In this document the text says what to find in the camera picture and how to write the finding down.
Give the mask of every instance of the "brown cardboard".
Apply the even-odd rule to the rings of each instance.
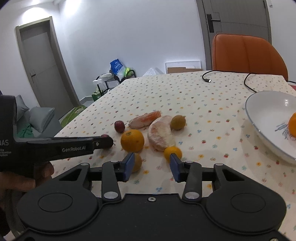
[[[196,71],[202,71],[202,69],[186,69],[186,67],[168,67],[168,74]]]

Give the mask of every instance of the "cable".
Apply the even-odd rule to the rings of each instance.
[[[229,71],[220,71],[220,70],[210,70],[210,71],[208,71],[208,72],[205,72],[205,73],[202,75],[202,79],[203,79],[204,82],[207,82],[207,83],[211,83],[211,82],[212,82],[211,79],[205,79],[204,76],[205,76],[206,74],[210,73],[210,72],[213,72],[213,71],[218,71],[218,72],[229,72]],[[232,73],[241,74],[241,72],[235,72],[235,71],[232,71]],[[255,93],[257,93],[256,90],[252,89],[251,87],[247,86],[247,84],[246,84],[246,80],[247,80],[247,78],[249,77],[249,75],[251,75],[251,74],[256,74],[256,73],[249,73],[249,74],[245,77],[245,79],[244,79],[244,85],[245,85],[248,89],[250,89],[250,90],[254,91]]]

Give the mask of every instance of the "plate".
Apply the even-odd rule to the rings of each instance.
[[[262,91],[246,100],[247,115],[263,143],[277,156],[296,164],[296,138],[288,122],[296,112],[296,97],[277,91]]]

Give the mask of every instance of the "green-brown fruit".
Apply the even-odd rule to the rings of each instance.
[[[135,165],[133,166],[132,173],[140,170],[141,166],[142,166],[142,158],[138,153],[135,153]]]
[[[174,130],[181,130],[186,125],[186,119],[182,115],[176,115],[170,122],[170,128]]]

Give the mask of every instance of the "bowl rim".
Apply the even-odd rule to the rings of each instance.
[[[290,154],[288,154],[287,152],[285,152],[284,150],[282,150],[280,147],[278,147],[277,145],[275,145],[275,144],[274,144],[269,138],[267,138],[267,137],[266,137],[266,136],[265,136],[265,135],[259,130],[259,128],[255,125],[255,123],[254,123],[253,120],[251,119],[251,117],[250,117],[250,115],[249,115],[249,113],[248,113],[248,110],[247,110],[247,102],[248,102],[249,98],[251,98],[253,95],[259,94],[259,93],[261,93],[261,92],[278,92],[278,93],[282,93],[282,94],[284,94],[284,95],[289,95],[289,96],[292,96],[292,95],[287,94],[287,93],[283,93],[283,92],[280,92],[280,91],[260,91],[260,92],[257,92],[257,93],[253,93],[253,94],[251,94],[251,95],[247,98],[247,100],[246,100],[246,102],[245,102],[245,109],[246,109],[247,116],[248,116],[249,120],[250,120],[251,123],[252,123],[252,126],[255,127],[255,129],[257,130],[257,132],[259,132],[259,134],[261,134],[266,140],[268,140],[268,141],[271,143],[271,145],[274,146],[276,149],[278,149],[279,151],[281,151],[281,152],[283,152],[284,154],[286,154],[289,158],[291,158],[291,159],[293,159],[294,161],[296,161],[296,158],[295,158],[295,157],[291,156]]]

